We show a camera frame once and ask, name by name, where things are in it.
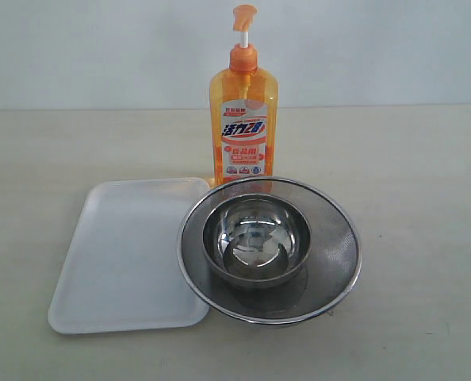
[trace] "white plastic tray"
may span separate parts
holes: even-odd
[[[88,195],[48,312],[59,333],[193,325],[208,311],[176,258],[186,211],[202,179],[118,181]]]

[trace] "orange plastic bottle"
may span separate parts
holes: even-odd
[[[209,86],[216,185],[246,176],[272,175],[278,81],[257,66],[248,29],[257,13],[250,5],[234,9],[241,42],[230,52],[230,68]]]

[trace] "white wall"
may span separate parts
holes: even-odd
[[[225,0],[0,0],[0,109],[196,108]],[[281,106],[471,102],[471,0],[255,0]]]

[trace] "product label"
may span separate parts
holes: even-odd
[[[221,105],[221,152],[225,180],[261,175],[266,167],[267,105],[236,99]]]

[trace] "bowl rim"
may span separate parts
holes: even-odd
[[[293,185],[297,185],[299,187],[303,187],[304,189],[310,190],[315,194],[318,194],[320,197],[324,198],[326,201],[330,202],[341,214],[342,216],[347,220],[348,225],[350,226],[350,229],[352,230],[352,233],[354,234],[355,238],[355,244],[357,245],[357,263],[355,265],[354,269],[354,274],[350,278],[350,281],[348,284],[345,286],[345,288],[336,296],[333,300],[331,300],[328,304],[320,307],[319,309],[313,310],[311,312],[308,312],[306,314],[298,315],[295,317],[288,317],[288,318],[281,318],[281,319],[267,319],[267,318],[261,318],[261,317],[250,317],[244,314],[239,314],[233,311],[230,311],[227,308],[224,308],[223,306],[220,306],[216,302],[214,302],[212,299],[208,298],[193,282],[193,280],[190,278],[188,271],[186,270],[186,266],[184,264],[184,261],[182,259],[182,235],[184,232],[184,228],[186,227],[186,224],[188,223],[188,220],[191,218],[191,214],[195,211],[196,208],[199,207],[200,204],[203,203],[204,200],[206,200],[208,197],[211,195],[215,194],[218,191],[223,190],[224,188],[234,186],[238,183],[245,183],[245,182],[251,182],[251,181],[262,181],[262,180],[270,180],[270,181],[278,181],[278,182],[283,182],[283,183],[290,183]],[[177,238],[177,244],[176,244],[176,255],[178,257],[178,262],[179,262],[179,268],[181,269],[181,273],[183,274],[186,283],[190,288],[193,290],[193,292],[204,302],[209,304],[211,307],[213,307],[216,310],[219,310],[221,313],[240,320],[240,321],[246,321],[248,323],[252,324],[259,324],[259,325],[293,325],[302,321],[306,321],[312,318],[315,318],[321,314],[324,314],[325,312],[328,312],[329,310],[333,309],[336,307],[354,288],[360,273],[361,273],[361,266],[362,266],[362,243],[361,243],[361,238],[359,235],[358,230],[355,227],[355,224],[353,220],[350,218],[348,213],[338,204],[333,198],[325,194],[323,191],[318,190],[315,187],[312,187],[306,183],[302,183],[297,180],[293,179],[287,179],[285,177],[277,177],[277,176],[252,176],[252,177],[246,177],[242,179],[237,179],[234,181],[231,181],[229,183],[222,184],[218,187],[213,188],[210,190],[208,193],[206,193],[204,196],[200,198],[191,208],[189,211],[186,213],[185,217],[183,218],[183,221],[181,223],[181,227],[178,232],[178,238]]]
[[[274,198],[274,199],[278,200],[279,202],[282,202],[283,204],[287,205],[288,208],[292,209],[294,212],[296,212],[297,214],[299,214],[301,216],[302,221],[306,224],[306,228],[308,229],[308,247],[306,249],[306,253],[303,255],[303,257],[301,258],[301,260],[299,261],[298,264],[296,264],[294,267],[290,268],[289,270],[285,271],[283,274],[280,274],[278,276],[274,276],[272,278],[267,278],[267,279],[243,278],[242,276],[233,275],[230,272],[225,271],[225,269],[223,269],[222,267],[218,266],[218,264],[207,253],[207,249],[205,248],[205,243],[204,243],[205,226],[208,224],[209,219],[211,218],[211,216],[213,216],[215,214],[215,212],[217,212],[219,210],[219,208],[221,208],[224,204],[228,204],[229,202],[234,202],[234,200],[236,200],[237,198],[248,198],[248,201],[249,200],[255,200],[257,198],[264,198],[264,199],[265,198]],[[275,283],[276,281],[278,281],[280,279],[288,278],[290,275],[297,272],[304,265],[304,262],[306,262],[306,260],[308,260],[308,258],[309,258],[309,252],[310,252],[310,248],[311,248],[311,234],[312,234],[312,228],[311,228],[311,226],[309,224],[309,221],[306,218],[306,216],[292,202],[285,200],[283,197],[275,196],[274,194],[258,193],[258,192],[238,194],[234,197],[228,198],[228,199],[220,202],[218,205],[215,206],[215,209],[213,209],[213,210],[211,210],[211,212],[209,212],[207,218],[205,219],[204,225],[202,226],[202,252],[204,254],[204,258],[206,258],[207,261],[209,262],[209,265],[215,267],[218,271],[221,271],[224,274],[224,276],[226,276],[227,278],[240,281],[241,283],[247,283],[248,286],[250,286],[251,284],[264,285],[266,283]]]

